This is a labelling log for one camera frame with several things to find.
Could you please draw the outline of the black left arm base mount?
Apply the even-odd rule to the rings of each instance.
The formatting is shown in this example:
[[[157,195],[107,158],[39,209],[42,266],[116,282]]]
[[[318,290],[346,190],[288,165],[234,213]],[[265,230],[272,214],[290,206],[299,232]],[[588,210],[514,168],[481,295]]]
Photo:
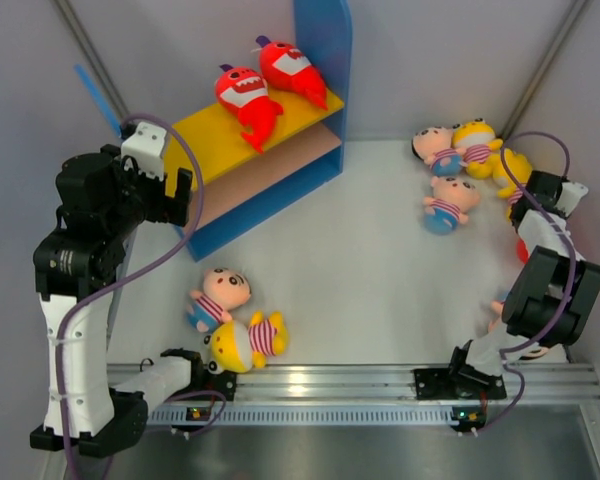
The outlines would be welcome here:
[[[183,389],[174,393],[174,396],[185,395],[192,392],[216,391],[224,395],[227,401],[234,400],[237,388],[237,374],[224,371],[220,374],[212,374],[205,368],[192,373],[190,382]]]

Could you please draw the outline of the red shark plush mouth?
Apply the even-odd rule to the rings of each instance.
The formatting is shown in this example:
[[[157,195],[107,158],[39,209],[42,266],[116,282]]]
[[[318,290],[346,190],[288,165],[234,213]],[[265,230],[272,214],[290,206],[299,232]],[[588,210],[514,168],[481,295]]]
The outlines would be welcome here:
[[[262,154],[283,107],[269,96],[267,82],[256,70],[229,64],[219,68],[222,74],[214,83],[216,100],[245,128],[241,132],[244,141]]]

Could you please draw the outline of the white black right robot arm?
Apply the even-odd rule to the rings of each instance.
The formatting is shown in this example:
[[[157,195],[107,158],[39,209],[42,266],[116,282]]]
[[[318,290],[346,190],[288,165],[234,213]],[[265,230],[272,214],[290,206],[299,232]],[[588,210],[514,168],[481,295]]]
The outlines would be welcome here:
[[[498,318],[488,333],[454,350],[446,382],[460,398],[503,398],[504,366],[574,344],[600,292],[600,265],[577,251],[567,228],[587,188],[534,171],[526,191],[511,221],[528,259],[505,300],[493,304]]]

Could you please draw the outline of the boy doll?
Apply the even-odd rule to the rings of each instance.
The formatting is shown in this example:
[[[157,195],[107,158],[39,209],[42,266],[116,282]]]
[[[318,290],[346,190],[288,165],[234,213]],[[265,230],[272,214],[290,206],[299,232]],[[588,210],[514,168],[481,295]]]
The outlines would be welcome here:
[[[464,161],[466,149],[453,146],[453,135],[453,129],[431,126],[412,137],[412,152],[435,176],[459,175],[467,166]]]
[[[502,324],[501,315],[502,315],[502,312],[504,309],[504,303],[507,299],[508,294],[509,294],[508,291],[504,291],[503,293],[500,293],[499,296],[494,301],[491,302],[490,308],[491,308],[492,312],[495,314],[495,318],[492,319],[488,324],[488,327],[487,327],[488,333],[490,333],[496,327],[498,327]],[[510,335],[509,338],[514,346],[526,341],[526,338],[524,338],[522,336]],[[531,360],[536,360],[536,359],[544,357],[549,351],[550,351],[549,347],[541,346],[538,343],[534,343],[531,346],[529,346],[528,348],[526,348],[525,350],[520,351],[519,354],[520,354],[521,360],[531,361]]]
[[[212,333],[231,322],[231,312],[250,298],[251,285],[244,274],[224,267],[209,269],[203,276],[201,288],[189,292],[188,322],[198,332]]]
[[[433,176],[430,186],[431,195],[423,199],[425,229],[448,235],[467,224],[469,211],[481,200],[476,187],[457,176]]]

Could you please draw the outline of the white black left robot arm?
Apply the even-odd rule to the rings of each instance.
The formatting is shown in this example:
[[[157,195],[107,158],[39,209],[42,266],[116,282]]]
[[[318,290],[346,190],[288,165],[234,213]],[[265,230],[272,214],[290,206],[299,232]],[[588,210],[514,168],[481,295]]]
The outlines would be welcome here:
[[[55,185],[56,226],[33,255],[35,288],[49,341],[49,402],[30,435],[34,449],[105,458],[135,446],[149,416],[174,394],[206,386],[198,353],[170,349],[131,380],[110,386],[109,308],[125,243],[144,222],[183,226],[193,174],[181,168],[174,195],[136,154],[105,145],[66,160]]]

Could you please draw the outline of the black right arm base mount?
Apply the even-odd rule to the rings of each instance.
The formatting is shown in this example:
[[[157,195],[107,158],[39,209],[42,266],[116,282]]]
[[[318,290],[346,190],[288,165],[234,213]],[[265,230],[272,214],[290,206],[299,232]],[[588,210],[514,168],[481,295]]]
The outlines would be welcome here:
[[[422,368],[414,372],[418,400],[503,400],[507,397],[501,376],[491,376],[472,367],[460,370]]]

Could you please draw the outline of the red shark plush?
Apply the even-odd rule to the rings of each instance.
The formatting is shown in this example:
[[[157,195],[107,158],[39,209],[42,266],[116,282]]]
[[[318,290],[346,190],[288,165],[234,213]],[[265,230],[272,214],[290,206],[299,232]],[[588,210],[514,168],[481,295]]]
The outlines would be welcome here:
[[[521,238],[519,238],[516,242],[516,255],[523,264],[528,261],[529,253],[524,241]]]
[[[259,35],[258,63],[264,79],[274,88],[292,92],[327,110],[327,86],[320,71],[295,45]]]

